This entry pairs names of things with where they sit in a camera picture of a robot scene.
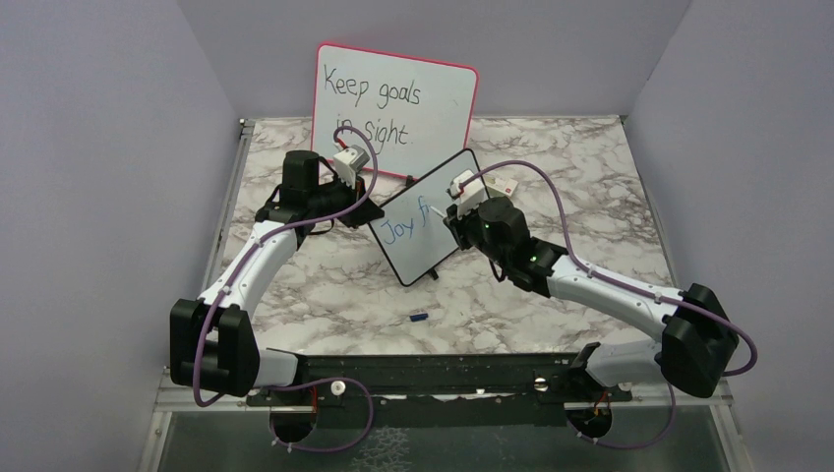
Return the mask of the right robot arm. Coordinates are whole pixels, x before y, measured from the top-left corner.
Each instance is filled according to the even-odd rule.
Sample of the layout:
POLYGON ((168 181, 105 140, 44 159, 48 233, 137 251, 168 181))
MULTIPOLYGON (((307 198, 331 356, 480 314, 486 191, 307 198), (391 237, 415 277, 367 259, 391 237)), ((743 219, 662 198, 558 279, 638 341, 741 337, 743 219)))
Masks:
POLYGON ((568 368, 575 397, 590 400, 619 384, 666 382, 707 398, 724 377, 739 337, 710 288, 657 287, 575 262, 566 248, 531 236, 523 212, 506 197, 468 212, 451 205, 444 224, 460 249, 480 251, 515 287, 578 303, 645 334, 622 344, 587 344, 568 368))

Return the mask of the blue marker cap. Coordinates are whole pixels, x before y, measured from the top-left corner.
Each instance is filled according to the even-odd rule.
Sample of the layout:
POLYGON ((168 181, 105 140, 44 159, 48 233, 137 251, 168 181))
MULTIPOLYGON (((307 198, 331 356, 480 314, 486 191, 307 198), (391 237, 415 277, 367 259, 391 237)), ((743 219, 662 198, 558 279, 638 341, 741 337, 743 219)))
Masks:
POLYGON ((426 313, 415 314, 415 315, 411 315, 409 317, 409 320, 412 321, 413 323, 416 323, 416 322, 425 321, 428 317, 429 317, 429 315, 426 314, 426 313))

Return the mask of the black framed small whiteboard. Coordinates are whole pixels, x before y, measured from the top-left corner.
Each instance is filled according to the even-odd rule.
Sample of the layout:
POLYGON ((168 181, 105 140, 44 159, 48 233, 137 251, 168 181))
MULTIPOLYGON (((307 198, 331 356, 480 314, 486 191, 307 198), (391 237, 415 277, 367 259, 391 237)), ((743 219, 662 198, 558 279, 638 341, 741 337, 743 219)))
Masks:
POLYGON ((401 285, 412 285, 457 251, 444 219, 433 214, 430 207, 447 214, 452 205, 449 183, 466 169, 474 173, 480 170, 470 148, 446 159, 385 201, 381 204, 385 216, 370 223, 371 233, 401 285))

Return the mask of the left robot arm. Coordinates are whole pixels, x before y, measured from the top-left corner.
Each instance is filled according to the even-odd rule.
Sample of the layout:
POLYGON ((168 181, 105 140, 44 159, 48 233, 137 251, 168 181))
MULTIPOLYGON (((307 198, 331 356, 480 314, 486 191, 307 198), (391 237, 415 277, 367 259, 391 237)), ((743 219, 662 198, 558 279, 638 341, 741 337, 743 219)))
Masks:
POLYGON ((169 370, 175 384, 236 397, 271 386, 285 403, 305 398, 309 378, 298 370, 299 355, 260 348, 252 317, 280 268, 317 224, 338 220, 357 227, 383 216, 360 175, 370 159, 357 146, 332 159, 309 150, 286 154, 282 181, 257 211, 242 250, 200 296, 180 299, 171 309, 169 370))

